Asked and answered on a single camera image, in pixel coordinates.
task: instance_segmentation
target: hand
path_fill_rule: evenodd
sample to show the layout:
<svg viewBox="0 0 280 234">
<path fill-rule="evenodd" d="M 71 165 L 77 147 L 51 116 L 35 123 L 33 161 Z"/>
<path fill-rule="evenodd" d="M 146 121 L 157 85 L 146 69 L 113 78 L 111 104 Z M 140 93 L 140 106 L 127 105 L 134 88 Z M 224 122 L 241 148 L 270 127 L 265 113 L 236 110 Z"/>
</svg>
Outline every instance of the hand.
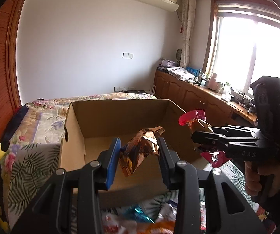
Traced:
<svg viewBox="0 0 280 234">
<path fill-rule="evenodd" d="M 268 197 L 272 197 L 280 190 L 280 164 L 267 164 L 258 167 L 257 172 L 252 170 L 252 162 L 245 161 L 245 189 L 251 196 L 258 195 L 261 191 L 261 184 L 259 182 L 260 175 L 274 174 L 272 187 L 269 191 Z"/>
</svg>

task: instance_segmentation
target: cardboard box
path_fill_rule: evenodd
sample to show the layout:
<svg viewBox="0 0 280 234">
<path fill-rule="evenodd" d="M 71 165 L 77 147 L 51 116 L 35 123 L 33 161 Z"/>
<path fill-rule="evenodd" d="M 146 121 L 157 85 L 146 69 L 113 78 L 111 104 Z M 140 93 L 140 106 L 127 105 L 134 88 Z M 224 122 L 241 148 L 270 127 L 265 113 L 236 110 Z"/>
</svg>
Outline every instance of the cardboard box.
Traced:
<svg viewBox="0 0 280 234">
<path fill-rule="evenodd" d="M 195 153 L 188 126 L 178 124 L 184 114 L 180 107 L 166 99 L 93 100 L 73 102 L 65 121 L 59 166 L 67 171 L 82 168 L 107 150 L 113 137 L 125 145 L 139 130 L 162 126 L 169 148 L 179 157 L 193 162 Z M 163 194 L 158 158 L 148 156 L 132 176 L 125 177 L 118 165 L 113 185 L 100 191 L 100 207 L 129 206 Z"/>
</svg>

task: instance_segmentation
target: box flap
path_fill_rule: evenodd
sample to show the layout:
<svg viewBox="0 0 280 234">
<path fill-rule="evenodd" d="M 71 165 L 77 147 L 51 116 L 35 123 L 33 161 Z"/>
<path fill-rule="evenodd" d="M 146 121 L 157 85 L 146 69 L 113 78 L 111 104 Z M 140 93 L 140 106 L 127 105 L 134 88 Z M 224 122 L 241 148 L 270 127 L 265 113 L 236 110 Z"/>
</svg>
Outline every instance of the box flap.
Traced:
<svg viewBox="0 0 280 234">
<path fill-rule="evenodd" d="M 166 142 L 172 146 L 180 159 L 189 163 L 200 158 L 200 155 L 195 152 L 191 140 L 191 132 L 188 126 L 181 126 L 178 122 L 181 115 L 186 112 L 177 106 L 174 102 L 169 101 L 167 110 L 161 126 L 165 129 L 163 137 Z"/>
<path fill-rule="evenodd" d="M 168 103 L 165 99 L 107 99 L 73 102 L 73 107 L 84 138 L 92 138 L 160 126 Z"/>
<path fill-rule="evenodd" d="M 85 165 L 85 144 L 72 103 L 69 106 L 64 129 L 65 138 L 61 143 L 59 167 L 66 171 L 80 169 Z"/>
</svg>

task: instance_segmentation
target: window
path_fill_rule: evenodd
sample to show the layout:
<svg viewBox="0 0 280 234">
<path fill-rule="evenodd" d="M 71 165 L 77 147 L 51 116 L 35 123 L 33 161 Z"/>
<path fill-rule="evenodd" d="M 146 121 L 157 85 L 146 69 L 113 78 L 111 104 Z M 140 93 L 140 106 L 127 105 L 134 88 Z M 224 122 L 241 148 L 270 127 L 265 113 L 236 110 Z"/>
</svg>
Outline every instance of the window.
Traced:
<svg viewBox="0 0 280 234">
<path fill-rule="evenodd" d="M 219 1 L 206 71 L 252 97 L 251 83 L 280 77 L 280 12 L 258 3 Z"/>
</svg>

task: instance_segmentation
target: snack bag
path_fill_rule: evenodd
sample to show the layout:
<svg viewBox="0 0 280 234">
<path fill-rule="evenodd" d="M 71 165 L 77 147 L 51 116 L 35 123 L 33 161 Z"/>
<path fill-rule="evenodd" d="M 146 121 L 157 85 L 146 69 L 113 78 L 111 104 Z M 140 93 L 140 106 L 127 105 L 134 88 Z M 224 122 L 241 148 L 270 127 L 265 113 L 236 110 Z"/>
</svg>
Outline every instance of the snack bag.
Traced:
<svg viewBox="0 0 280 234">
<path fill-rule="evenodd" d="M 194 110 L 183 114 L 179 118 L 181 126 L 188 125 L 191 133 L 195 131 L 203 131 L 214 133 L 211 125 L 206 123 L 205 111 Z M 230 159 L 225 156 L 223 151 L 220 151 L 215 146 L 201 145 L 193 142 L 194 150 L 197 148 L 201 151 L 200 155 L 204 157 L 212 167 L 220 167 Z"/>
<path fill-rule="evenodd" d="M 206 230 L 206 208 L 205 208 L 205 202 L 201 202 L 201 230 Z"/>
<path fill-rule="evenodd" d="M 144 232 L 137 232 L 137 234 L 173 234 L 175 229 L 175 222 L 166 221 L 150 224 Z"/>
<path fill-rule="evenodd" d="M 104 234 L 136 234 L 137 222 L 104 213 L 102 214 L 102 226 Z"/>
<path fill-rule="evenodd" d="M 132 175 L 148 155 L 159 155 L 156 138 L 164 131 L 162 127 L 142 129 L 121 149 L 119 164 L 125 177 Z"/>
<path fill-rule="evenodd" d="M 136 222 L 148 222 L 154 223 L 142 210 L 140 205 L 130 206 L 126 212 L 123 213 L 123 216 L 129 220 L 135 220 Z"/>
</svg>

